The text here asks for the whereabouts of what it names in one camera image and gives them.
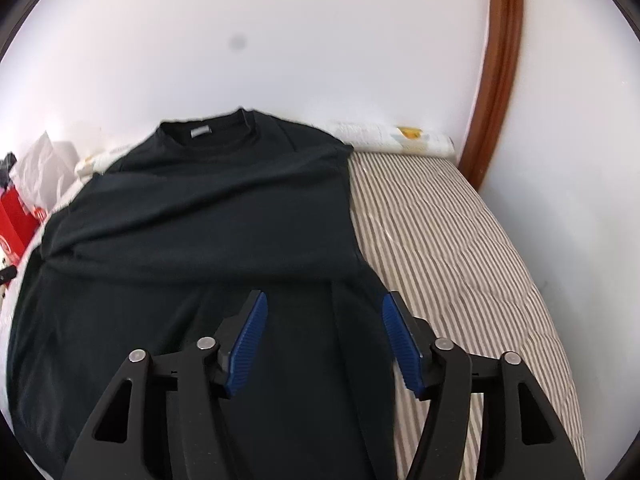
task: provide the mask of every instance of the striped mattress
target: striped mattress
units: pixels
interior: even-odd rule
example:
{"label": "striped mattress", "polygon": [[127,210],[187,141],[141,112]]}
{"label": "striped mattress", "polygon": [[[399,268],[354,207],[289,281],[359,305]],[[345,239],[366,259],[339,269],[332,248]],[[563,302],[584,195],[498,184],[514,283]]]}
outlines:
{"label": "striped mattress", "polygon": [[[585,460],[582,419],[564,349],[542,297],[482,199],[448,161],[355,153],[351,216],[360,249],[390,290],[467,352],[523,356]],[[482,431],[482,396],[472,396],[460,478],[473,480]],[[405,478],[427,402],[396,370],[396,457]]]}

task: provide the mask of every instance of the wooden molding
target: wooden molding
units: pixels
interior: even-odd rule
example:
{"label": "wooden molding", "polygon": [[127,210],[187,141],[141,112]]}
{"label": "wooden molding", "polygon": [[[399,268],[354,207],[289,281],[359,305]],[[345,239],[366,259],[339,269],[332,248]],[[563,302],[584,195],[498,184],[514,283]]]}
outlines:
{"label": "wooden molding", "polygon": [[524,0],[490,0],[489,35],[476,107],[458,169],[478,190],[507,112],[520,53]]}

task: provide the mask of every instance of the metal rivet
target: metal rivet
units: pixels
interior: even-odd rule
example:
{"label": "metal rivet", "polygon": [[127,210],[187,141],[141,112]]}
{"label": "metal rivet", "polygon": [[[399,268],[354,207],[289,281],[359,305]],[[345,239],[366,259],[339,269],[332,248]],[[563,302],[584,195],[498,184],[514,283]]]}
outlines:
{"label": "metal rivet", "polygon": [[201,337],[198,339],[197,345],[200,350],[209,350],[216,345],[216,340],[209,336]]}
{"label": "metal rivet", "polygon": [[453,350],[453,346],[453,341],[451,339],[447,339],[446,337],[436,339],[436,347],[440,350]]}
{"label": "metal rivet", "polygon": [[519,365],[522,362],[522,357],[516,354],[516,352],[507,352],[504,355],[504,360],[510,365]]}
{"label": "metal rivet", "polygon": [[129,354],[129,361],[132,363],[137,363],[142,361],[146,357],[146,352],[144,350],[138,349],[134,350]]}

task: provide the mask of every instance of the red paper bag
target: red paper bag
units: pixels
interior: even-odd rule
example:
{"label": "red paper bag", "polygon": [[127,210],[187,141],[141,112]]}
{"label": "red paper bag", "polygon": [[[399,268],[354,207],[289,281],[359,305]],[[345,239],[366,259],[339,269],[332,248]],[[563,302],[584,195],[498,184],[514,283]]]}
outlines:
{"label": "red paper bag", "polygon": [[38,219],[25,211],[15,187],[0,197],[0,247],[12,265],[18,265],[39,225]]}

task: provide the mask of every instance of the wall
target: wall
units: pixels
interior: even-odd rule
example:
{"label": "wall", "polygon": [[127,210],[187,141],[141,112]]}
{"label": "wall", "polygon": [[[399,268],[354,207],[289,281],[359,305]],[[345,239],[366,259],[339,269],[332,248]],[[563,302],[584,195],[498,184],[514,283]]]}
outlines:
{"label": "wall", "polygon": [[41,0],[0,62],[0,149],[81,155],[239,105],[463,145],[488,0]]}
{"label": "wall", "polygon": [[540,288],[577,385],[588,478],[640,428],[640,42],[611,0],[526,0],[481,195]]}

